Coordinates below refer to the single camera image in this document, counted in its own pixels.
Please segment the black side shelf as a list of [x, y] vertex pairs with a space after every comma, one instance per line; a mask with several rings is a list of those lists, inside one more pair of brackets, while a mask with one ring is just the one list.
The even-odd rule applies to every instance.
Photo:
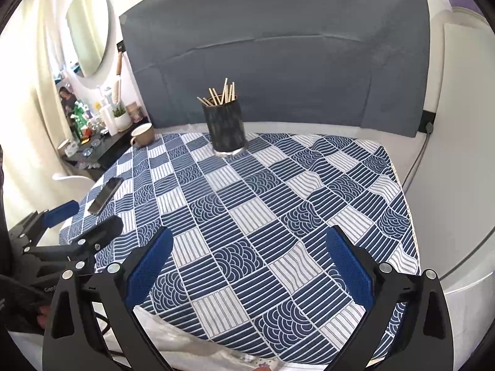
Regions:
[[97, 138], [92, 137], [88, 143], [78, 146], [77, 152], [71, 157], [63, 154], [62, 160], [74, 168], [84, 170], [96, 168], [106, 171], [130, 148], [132, 131], [148, 121], [148, 118], [144, 117], [140, 122], [132, 123], [124, 132], [118, 132], [112, 137], [110, 135], [101, 137], [100, 143], [95, 147], [92, 143]]

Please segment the beige ceramic mug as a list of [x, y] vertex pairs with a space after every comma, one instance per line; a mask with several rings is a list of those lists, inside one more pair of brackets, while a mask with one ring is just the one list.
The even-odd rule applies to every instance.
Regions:
[[151, 123], [144, 123], [131, 133], [130, 145], [135, 148], [147, 147], [155, 140], [154, 128]]

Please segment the white potted plant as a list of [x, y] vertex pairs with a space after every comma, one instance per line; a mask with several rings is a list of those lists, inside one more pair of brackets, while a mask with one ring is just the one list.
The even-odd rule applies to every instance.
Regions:
[[119, 132], [126, 131], [132, 125], [132, 119], [123, 103], [117, 103], [112, 110], [112, 114]]

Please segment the black cylindrical utensil holder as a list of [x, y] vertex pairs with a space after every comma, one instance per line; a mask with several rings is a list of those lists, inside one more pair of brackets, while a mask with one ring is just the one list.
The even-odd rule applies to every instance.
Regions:
[[248, 147], [237, 98], [223, 105], [204, 105], [203, 112], [215, 154], [232, 156]]

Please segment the blue white patterned tablecloth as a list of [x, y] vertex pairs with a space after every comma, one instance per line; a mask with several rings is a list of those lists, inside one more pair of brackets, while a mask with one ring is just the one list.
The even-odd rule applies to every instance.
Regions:
[[[143, 307], [207, 341], [287, 363], [328, 364], [363, 316], [325, 247], [331, 226], [396, 271], [420, 269], [415, 231], [385, 148], [318, 134], [251, 133], [220, 158], [206, 133], [168, 133], [131, 147], [105, 172], [67, 244], [105, 218], [123, 221], [96, 268], [123, 261], [160, 226], [170, 258]], [[100, 215], [88, 209], [112, 177], [123, 183]]]

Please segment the oval wall mirror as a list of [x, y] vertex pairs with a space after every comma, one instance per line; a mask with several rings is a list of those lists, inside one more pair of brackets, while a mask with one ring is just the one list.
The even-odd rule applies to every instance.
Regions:
[[99, 69], [110, 32], [107, 0], [72, 0], [66, 13], [71, 37], [71, 63], [80, 78], [94, 75]]

